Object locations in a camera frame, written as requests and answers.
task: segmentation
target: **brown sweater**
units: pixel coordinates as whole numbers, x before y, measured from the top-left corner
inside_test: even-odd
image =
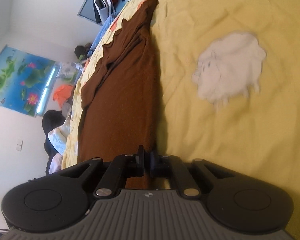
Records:
[[[103,57],[82,88],[78,162],[93,157],[108,162],[136,153],[139,145],[147,152],[153,147],[159,68],[149,28],[157,3],[144,2],[129,21],[122,21],[113,41],[103,45]],[[130,187],[142,187],[137,184]]]

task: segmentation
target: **yellow bedsheet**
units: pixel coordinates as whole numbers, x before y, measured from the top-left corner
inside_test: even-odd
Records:
[[[142,1],[126,4],[113,29]],[[151,30],[161,68],[160,153],[204,158],[283,188],[294,201],[287,230],[300,239],[300,0],[159,0]],[[261,91],[216,113],[197,98],[191,74],[213,40],[237,30],[255,33],[267,52]],[[81,87],[113,34],[107,31],[77,83],[63,168],[76,164]]]

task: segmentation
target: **gray ribbed plate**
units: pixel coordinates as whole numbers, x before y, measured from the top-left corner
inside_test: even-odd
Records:
[[[283,230],[245,235],[217,224],[200,202],[174,190],[123,189],[119,196],[98,200],[88,215],[67,229],[32,234],[12,229],[1,240],[292,240]]]

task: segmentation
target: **poster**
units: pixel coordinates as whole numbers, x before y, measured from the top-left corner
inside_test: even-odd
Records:
[[[35,116],[55,63],[5,47],[0,53],[0,106]]]

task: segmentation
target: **black circular pad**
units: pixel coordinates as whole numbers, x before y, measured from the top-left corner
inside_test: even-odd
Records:
[[[61,230],[84,217],[88,198],[75,179],[49,175],[10,190],[2,200],[7,223],[27,232]]]
[[[26,195],[25,204],[32,210],[45,211],[58,206],[61,199],[61,195],[54,190],[39,189]]]
[[[235,194],[234,201],[241,208],[257,211],[266,209],[271,203],[271,198],[262,191],[246,189]]]
[[[293,211],[282,189],[244,175],[218,179],[207,208],[220,223],[236,231],[263,234],[284,228]]]

